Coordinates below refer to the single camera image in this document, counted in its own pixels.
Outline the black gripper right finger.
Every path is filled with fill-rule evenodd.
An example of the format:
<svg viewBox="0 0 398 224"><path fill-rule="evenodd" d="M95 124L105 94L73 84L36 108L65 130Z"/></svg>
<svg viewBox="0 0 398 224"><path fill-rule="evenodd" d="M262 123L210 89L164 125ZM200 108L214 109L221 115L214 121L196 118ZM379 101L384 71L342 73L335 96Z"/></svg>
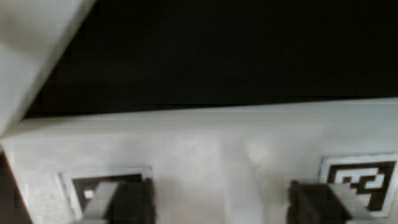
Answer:
<svg viewBox="0 0 398 224"><path fill-rule="evenodd" d="M370 212L345 186L290 183L287 224L370 223Z"/></svg>

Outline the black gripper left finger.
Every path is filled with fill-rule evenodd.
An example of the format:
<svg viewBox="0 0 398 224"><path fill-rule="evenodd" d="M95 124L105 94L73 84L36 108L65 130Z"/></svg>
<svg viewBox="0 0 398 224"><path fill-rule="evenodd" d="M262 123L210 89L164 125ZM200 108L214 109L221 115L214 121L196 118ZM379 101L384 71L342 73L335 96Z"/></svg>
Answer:
<svg viewBox="0 0 398 224"><path fill-rule="evenodd" d="M102 182L79 224L157 224L155 187L141 182Z"/></svg>

